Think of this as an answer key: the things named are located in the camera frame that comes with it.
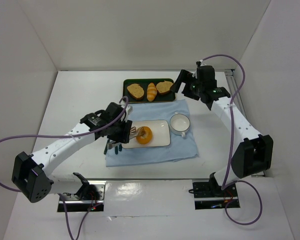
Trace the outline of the metal serving tongs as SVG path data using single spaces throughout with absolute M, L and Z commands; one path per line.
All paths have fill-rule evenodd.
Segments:
M 145 128 L 142 126 L 142 127 L 139 127 L 139 128 L 136 128 L 135 126 L 132 127 L 130 129 L 130 132 L 129 132 L 129 140 L 133 139 L 133 138 L 136 138 L 136 137 L 140 137 L 142 136 L 143 134 L 145 133 Z M 121 145 L 122 142 L 118 142 L 118 141 L 114 141 L 114 140 L 110 140 L 109 143 L 106 144 L 106 149 L 107 150 L 111 150 L 119 145 Z

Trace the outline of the orange bagel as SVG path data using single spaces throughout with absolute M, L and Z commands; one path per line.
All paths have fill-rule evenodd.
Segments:
M 141 126 L 137 129 L 135 138 L 139 144 L 146 145 L 153 139 L 153 132 L 148 126 Z

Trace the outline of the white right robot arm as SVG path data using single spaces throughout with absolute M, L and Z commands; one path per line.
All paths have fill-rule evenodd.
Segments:
M 263 135 L 244 117 L 224 87 L 217 86 L 215 70 L 210 65 L 197 67 L 195 73 L 181 70 L 170 90 L 201 101 L 230 131 L 230 159 L 226 167 L 212 173 L 204 188 L 212 196 L 222 194 L 238 180 L 258 174 L 271 167 L 274 141 Z

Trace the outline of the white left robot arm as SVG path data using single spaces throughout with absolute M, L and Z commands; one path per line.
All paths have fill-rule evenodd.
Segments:
M 83 147 L 102 137 L 110 144 L 126 144 L 130 140 L 132 112 L 129 105 L 111 102 L 105 110 L 85 115 L 80 122 L 61 139 L 31 154 L 19 153 L 14 161 L 12 182 L 31 203 L 37 203 L 48 194 L 74 195 L 88 200 L 97 189 L 80 173 L 57 177 L 53 171 Z

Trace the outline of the right bread slice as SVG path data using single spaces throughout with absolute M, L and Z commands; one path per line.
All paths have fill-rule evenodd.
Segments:
M 173 84 L 174 84 L 173 82 L 167 80 L 159 82 L 156 85 L 157 92 L 160 95 L 168 94 L 171 91 L 171 87 L 173 86 Z

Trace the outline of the bread slice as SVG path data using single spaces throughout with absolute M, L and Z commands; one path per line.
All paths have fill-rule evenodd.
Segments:
M 144 89 L 137 83 L 133 83 L 127 86 L 128 93 L 136 100 L 141 100 L 144 95 Z
M 173 82 L 167 80 L 159 82 L 156 85 L 157 92 L 160 95 L 168 94 L 171 91 L 171 87 L 173 86 L 173 84 L 174 84 Z

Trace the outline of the small golden bread roll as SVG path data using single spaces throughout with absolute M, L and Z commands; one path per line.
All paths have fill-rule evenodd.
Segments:
M 153 82 L 147 86 L 146 98 L 149 102 L 153 102 L 158 94 L 157 88 Z

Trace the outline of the left bread slice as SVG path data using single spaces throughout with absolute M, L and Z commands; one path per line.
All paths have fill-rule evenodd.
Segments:
M 137 83 L 133 83 L 127 86 L 128 93 L 136 100 L 141 100 L 144 95 L 144 89 Z

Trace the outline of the white rectangular plate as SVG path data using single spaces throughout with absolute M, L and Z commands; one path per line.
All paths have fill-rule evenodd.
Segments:
M 166 147 L 170 145 L 170 129 L 166 120 L 145 120 L 134 121 L 132 127 L 149 127 L 152 131 L 152 139 L 147 144 L 140 144 L 133 138 L 127 144 L 122 144 L 124 149 L 147 148 L 147 147 Z

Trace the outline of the dark green serving tray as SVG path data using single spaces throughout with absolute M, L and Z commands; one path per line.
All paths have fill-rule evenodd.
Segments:
M 126 79 L 123 81 L 123 90 L 122 95 L 127 96 L 130 103 L 149 103 L 147 99 L 147 88 L 150 83 L 154 83 L 156 86 L 160 82 L 171 82 L 174 81 L 170 78 L 141 78 L 141 79 Z M 128 86 L 132 84 L 138 84 L 144 90 L 144 96 L 141 99 L 134 98 L 128 91 Z M 173 102 L 176 99 L 176 94 L 173 92 L 168 92 L 165 94 L 158 93 L 153 102 L 155 103 L 164 103 L 164 102 Z

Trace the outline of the light blue cloth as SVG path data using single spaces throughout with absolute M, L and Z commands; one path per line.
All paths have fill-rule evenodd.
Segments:
M 175 112 L 190 116 L 187 102 L 177 100 L 173 102 L 139 103 L 132 104 L 132 113 L 129 120 L 133 122 L 166 120 L 167 122 Z M 114 150 L 108 150 L 105 156 L 107 167 L 123 167 L 164 162 L 177 162 L 184 159 L 195 158 L 199 155 L 192 130 L 186 133 L 186 138 L 170 132 L 170 145 L 142 148 L 122 148 L 115 154 Z

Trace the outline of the aluminium rail right side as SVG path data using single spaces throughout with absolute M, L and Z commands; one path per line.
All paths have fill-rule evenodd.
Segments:
M 227 84 L 228 84 L 228 88 L 229 88 L 229 92 L 231 95 L 233 95 L 236 90 L 238 89 L 238 84 L 236 82 L 235 76 L 234 76 L 234 70 L 233 69 L 226 69 L 225 70 L 225 77 L 227 80 Z M 240 94 L 238 93 L 234 99 L 234 103 L 237 106 L 237 108 L 240 110 L 240 112 L 242 113 L 242 115 L 244 117 L 246 117 L 246 112 L 243 106 L 243 102 L 241 99 Z

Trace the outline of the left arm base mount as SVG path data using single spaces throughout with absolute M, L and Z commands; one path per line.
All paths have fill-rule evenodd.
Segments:
M 52 185 L 50 194 L 61 194 L 58 200 L 58 212 L 67 209 L 70 213 L 92 212 L 104 210 L 106 182 L 104 180 L 89 179 L 88 183 L 80 181 L 58 182 Z

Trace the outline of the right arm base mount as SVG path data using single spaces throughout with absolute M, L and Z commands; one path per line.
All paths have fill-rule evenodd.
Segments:
M 212 190 L 207 181 L 194 181 L 188 193 L 194 197 L 195 210 L 212 210 L 240 208 L 238 192 L 235 184 L 225 190 Z

